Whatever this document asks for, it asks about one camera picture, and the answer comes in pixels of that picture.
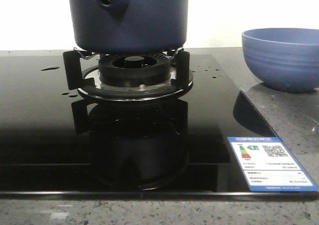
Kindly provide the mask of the blue white energy label sticker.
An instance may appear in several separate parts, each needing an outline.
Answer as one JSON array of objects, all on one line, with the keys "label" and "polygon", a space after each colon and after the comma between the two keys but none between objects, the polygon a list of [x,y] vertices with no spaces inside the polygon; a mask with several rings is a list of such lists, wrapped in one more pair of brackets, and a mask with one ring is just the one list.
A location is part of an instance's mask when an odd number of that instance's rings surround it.
[{"label": "blue white energy label sticker", "polygon": [[278,137],[228,137],[254,192],[318,192],[319,188]]}]

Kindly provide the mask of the light blue ceramic bowl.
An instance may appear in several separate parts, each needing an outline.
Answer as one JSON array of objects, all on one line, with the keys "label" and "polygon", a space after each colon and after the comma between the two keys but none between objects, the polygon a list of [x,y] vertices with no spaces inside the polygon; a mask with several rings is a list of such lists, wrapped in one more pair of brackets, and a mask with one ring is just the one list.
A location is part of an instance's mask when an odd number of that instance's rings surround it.
[{"label": "light blue ceramic bowl", "polygon": [[244,60],[266,86],[309,92],[319,86],[319,31],[258,28],[242,33]]}]

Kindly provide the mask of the dark blue cooking pot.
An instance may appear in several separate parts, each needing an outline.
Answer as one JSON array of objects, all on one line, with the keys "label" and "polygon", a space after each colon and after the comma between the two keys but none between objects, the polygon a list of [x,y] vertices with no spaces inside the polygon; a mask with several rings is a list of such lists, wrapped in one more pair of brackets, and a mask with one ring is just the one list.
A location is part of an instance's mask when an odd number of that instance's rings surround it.
[{"label": "dark blue cooking pot", "polygon": [[144,54],[186,42],[188,0],[69,0],[76,44],[98,53]]}]

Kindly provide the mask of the black metal pot support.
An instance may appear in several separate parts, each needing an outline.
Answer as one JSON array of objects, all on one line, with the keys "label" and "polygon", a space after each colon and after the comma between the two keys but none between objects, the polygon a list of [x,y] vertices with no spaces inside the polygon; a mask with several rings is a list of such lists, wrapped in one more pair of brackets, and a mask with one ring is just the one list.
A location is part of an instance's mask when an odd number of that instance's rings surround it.
[{"label": "black metal pot support", "polygon": [[170,77],[161,83],[137,87],[110,86],[100,80],[99,60],[109,54],[100,54],[98,64],[82,70],[80,60],[92,59],[95,54],[73,49],[63,53],[68,88],[77,89],[84,98],[97,101],[143,102],[180,97],[193,86],[193,73],[189,68],[190,53],[179,48],[161,53],[171,61]]}]

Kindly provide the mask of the black glass gas stove top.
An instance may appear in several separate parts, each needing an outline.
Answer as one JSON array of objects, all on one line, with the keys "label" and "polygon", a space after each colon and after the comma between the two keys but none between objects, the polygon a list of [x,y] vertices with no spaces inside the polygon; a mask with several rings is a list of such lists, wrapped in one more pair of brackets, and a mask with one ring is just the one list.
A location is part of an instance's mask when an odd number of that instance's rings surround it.
[{"label": "black glass gas stove top", "polygon": [[249,186],[232,137],[274,132],[212,55],[194,86],[159,103],[101,103],[67,89],[60,56],[0,59],[2,198],[316,200],[306,188]]}]

